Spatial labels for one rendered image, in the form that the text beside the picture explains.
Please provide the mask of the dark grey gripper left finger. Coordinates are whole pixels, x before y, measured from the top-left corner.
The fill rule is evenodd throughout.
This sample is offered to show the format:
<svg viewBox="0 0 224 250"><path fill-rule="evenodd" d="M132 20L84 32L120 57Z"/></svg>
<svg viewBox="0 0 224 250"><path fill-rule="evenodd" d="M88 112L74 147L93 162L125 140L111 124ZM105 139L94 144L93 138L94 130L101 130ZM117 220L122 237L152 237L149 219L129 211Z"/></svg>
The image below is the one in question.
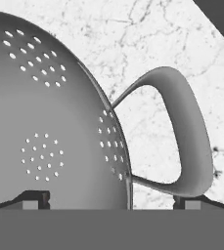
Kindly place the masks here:
<svg viewBox="0 0 224 250"><path fill-rule="evenodd" d="M5 210L49 210L49 190L26 190L12 200L0 203Z"/></svg>

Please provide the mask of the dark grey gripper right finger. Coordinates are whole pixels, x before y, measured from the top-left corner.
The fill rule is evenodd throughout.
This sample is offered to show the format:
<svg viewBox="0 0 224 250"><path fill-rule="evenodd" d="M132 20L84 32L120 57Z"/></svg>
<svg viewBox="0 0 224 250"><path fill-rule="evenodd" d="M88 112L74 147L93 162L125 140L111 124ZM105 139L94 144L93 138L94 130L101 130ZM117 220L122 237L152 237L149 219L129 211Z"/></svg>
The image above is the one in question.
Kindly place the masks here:
<svg viewBox="0 0 224 250"><path fill-rule="evenodd" d="M209 210L209 209L224 209L224 204L210 200L205 195L189 198L173 196L174 198L174 209L183 210Z"/></svg>

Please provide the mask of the grey metal colander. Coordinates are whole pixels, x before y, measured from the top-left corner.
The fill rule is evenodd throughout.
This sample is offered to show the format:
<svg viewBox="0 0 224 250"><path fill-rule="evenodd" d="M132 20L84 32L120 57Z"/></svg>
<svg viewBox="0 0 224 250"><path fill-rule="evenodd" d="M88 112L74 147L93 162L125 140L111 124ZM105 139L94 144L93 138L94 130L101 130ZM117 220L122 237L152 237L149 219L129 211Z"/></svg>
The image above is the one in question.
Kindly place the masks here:
<svg viewBox="0 0 224 250"><path fill-rule="evenodd" d="M162 66L127 88L150 85L164 101L181 161L171 184L133 175L123 130L104 91L63 43L0 12L0 203L49 190L50 209L129 209L139 183L181 197L204 194L213 163L202 113L185 77Z"/></svg>

